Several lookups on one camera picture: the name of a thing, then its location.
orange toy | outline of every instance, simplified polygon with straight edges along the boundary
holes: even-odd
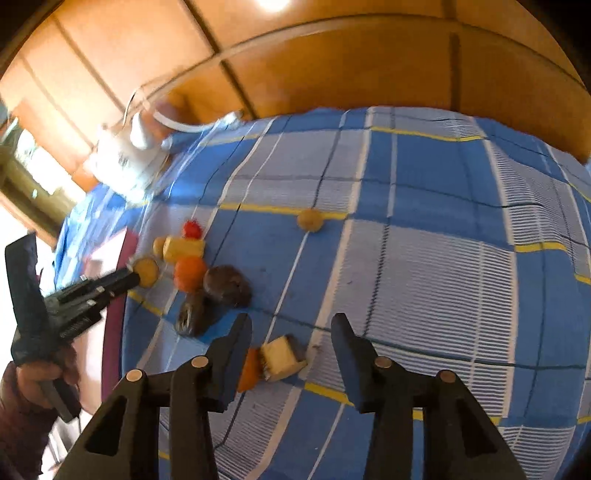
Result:
[[[181,257],[174,265],[174,285],[185,293],[203,286],[207,264],[200,257]]]
[[[244,367],[242,367],[242,374],[238,382],[238,393],[245,392],[255,388],[258,381],[261,379],[262,366],[261,357],[258,348],[249,348],[244,360]]]

fabric surface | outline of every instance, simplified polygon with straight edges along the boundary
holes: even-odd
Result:
[[[362,477],[373,418],[343,393],[327,332],[336,312],[406,369],[460,375],[530,479],[571,461],[591,424],[591,177],[573,157],[453,112],[323,109],[220,132],[162,182],[131,210],[101,187],[72,218],[90,218],[92,242],[131,226],[140,254],[197,219],[206,262],[252,284],[253,344],[292,333],[307,348],[309,368],[210,415],[221,478]],[[325,224],[308,234],[296,214],[312,206]],[[89,236],[76,243],[77,220],[64,231],[57,276],[68,281],[60,273]],[[178,337],[182,300],[170,269],[130,293],[123,372],[175,369],[229,331],[236,312],[201,338]],[[414,419],[419,479],[422,412]],[[162,478],[167,433],[163,411]]]

human hand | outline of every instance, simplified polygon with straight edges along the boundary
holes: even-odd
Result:
[[[46,361],[36,361],[17,367],[17,383],[23,397],[43,408],[53,408],[46,399],[39,382],[63,377],[69,385],[76,385],[80,379],[76,365],[76,351],[69,345],[58,353],[63,368]]]

yellow ball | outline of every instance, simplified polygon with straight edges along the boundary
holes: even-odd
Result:
[[[318,210],[308,208],[302,210],[297,216],[297,224],[306,232],[317,232],[322,228],[322,225],[324,225],[324,219]]]
[[[139,286],[143,288],[152,287],[158,280],[160,269],[153,258],[144,257],[136,260],[133,271],[139,275]]]

brown toy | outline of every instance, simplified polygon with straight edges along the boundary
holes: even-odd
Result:
[[[210,268],[203,289],[212,300],[232,307],[248,307],[252,298],[248,280],[231,265]]]
[[[201,335],[209,325],[204,325],[205,317],[205,293],[198,290],[195,293],[189,293],[181,305],[180,313],[174,329],[179,335],[198,336]]]

